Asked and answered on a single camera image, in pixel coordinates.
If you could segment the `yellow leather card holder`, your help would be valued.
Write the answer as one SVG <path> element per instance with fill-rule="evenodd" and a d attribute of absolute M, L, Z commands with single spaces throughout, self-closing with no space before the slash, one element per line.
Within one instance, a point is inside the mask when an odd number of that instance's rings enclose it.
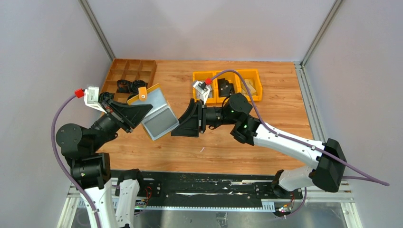
<path fill-rule="evenodd" d="M 160 84 L 144 89 L 127 100 L 128 105 L 152 105 L 141 124 L 149 137 L 155 141 L 179 126 L 179 120 L 165 98 Z"/>

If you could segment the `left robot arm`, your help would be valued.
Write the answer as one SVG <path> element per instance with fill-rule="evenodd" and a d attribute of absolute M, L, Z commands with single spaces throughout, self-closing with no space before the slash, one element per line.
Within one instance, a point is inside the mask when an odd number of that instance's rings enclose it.
<path fill-rule="evenodd" d="M 145 192 L 142 173 L 139 169 L 131 169 L 120 174 L 115 191 L 119 200 L 114 208 L 110 156 L 98 150 L 116 139 L 120 129 L 131 133 L 153 106 L 127 105 L 110 98 L 95 106 L 104 114 L 91 127 L 68 123 L 58 131 L 52 131 L 54 154 L 60 165 L 60 156 L 66 159 L 70 169 L 63 167 L 62 170 L 80 192 L 91 227 L 132 228 L 137 196 Z"/>

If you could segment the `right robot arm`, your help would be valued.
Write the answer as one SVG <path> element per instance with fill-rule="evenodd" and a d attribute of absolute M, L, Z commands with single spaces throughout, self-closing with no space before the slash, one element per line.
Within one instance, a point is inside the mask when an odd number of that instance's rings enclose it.
<path fill-rule="evenodd" d="M 171 136 L 198 137 L 206 128 L 233 125 L 230 134 L 236 141 L 273 149 L 305 164 L 277 171 L 269 187 L 270 194 L 281 199 L 296 189 L 312 186 L 327 192 L 339 191 L 345 166 L 338 160 L 346 159 L 338 141 L 314 141 L 275 129 L 250 115 L 251 110 L 252 104 L 240 93 L 226 98 L 220 107 L 207 107 L 202 101 L 191 99 Z"/>

